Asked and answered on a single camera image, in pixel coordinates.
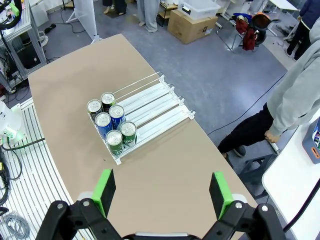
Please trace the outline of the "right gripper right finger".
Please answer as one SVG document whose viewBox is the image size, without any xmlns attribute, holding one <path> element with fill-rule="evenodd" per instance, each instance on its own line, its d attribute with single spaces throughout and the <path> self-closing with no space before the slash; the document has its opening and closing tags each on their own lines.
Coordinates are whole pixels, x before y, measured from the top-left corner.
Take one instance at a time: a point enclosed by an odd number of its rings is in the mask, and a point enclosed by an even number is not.
<svg viewBox="0 0 320 240">
<path fill-rule="evenodd" d="M 216 222 L 204 235 L 204 240 L 230 240 L 242 232 L 251 240 L 285 240 L 285 232 L 275 208 L 268 203 L 252 207 L 235 200 L 224 174 L 214 172 L 209 185 Z"/>
</svg>

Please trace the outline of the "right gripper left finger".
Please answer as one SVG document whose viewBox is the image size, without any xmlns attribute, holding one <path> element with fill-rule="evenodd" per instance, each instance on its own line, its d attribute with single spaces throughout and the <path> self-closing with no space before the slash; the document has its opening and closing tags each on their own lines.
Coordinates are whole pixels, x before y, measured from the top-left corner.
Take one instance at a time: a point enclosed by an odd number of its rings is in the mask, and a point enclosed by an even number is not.
<svg viewBox="0 0 320 240">
<path fill-rule="evenodd" d="M 96 240 L 119 240 L 120 234 L 107 219 L 116 191 L 114 171 L 103 170 L 91 197 L 72 205 L 52 202 L 38 230 L 37 240 L 72 240 L 79 230 L 89 230 Z"/>
</svg>

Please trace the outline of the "person's right hand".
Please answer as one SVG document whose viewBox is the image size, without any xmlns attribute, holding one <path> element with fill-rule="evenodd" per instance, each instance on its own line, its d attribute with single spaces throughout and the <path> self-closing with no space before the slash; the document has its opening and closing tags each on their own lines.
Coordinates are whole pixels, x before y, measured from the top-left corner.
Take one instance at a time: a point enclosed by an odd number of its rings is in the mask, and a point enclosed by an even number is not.
<svg viewBox="0 0 320 240">
<path fill-rule="evenodd" d="M 269 143 L 276 143 L 280 137 L 281 137 L 281 133 L 280 134 L 275 134 L 274 132 L 272 132 L 271 130 L 267 130 L 264 134 L 265 139 L 269 142 Z"/>
</svg>

